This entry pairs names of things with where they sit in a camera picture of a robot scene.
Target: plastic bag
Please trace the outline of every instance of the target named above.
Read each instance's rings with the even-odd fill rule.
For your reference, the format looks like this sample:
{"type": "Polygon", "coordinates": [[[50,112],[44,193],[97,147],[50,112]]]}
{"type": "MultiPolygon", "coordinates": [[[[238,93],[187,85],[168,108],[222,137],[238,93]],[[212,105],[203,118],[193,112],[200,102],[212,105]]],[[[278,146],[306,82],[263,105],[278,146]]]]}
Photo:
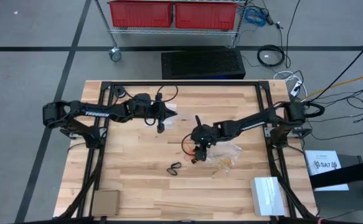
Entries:
{"type": "Polygon", "coordinates": [[[230,142],[218,142],[207,149],[206,162],[214,164],[218,170],[225,170],[229,173],[241,152],[241,147],[230,142]]]}

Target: red bin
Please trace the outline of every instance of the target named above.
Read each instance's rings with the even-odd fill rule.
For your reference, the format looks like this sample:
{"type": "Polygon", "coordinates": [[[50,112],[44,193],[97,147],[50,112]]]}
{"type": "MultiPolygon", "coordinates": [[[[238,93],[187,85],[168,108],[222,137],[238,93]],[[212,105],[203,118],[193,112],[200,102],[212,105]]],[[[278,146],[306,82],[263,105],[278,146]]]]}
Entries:
{"type": "Polygon", "coordinates": [[[114,27],[170,27],[171,3],[149,1],[112,1],[114,27]]]}
{"type": "Polygon", "coordinates": [[[176,3],[176,27],[232,30],[237,6],[227,2],[176,3]]]}

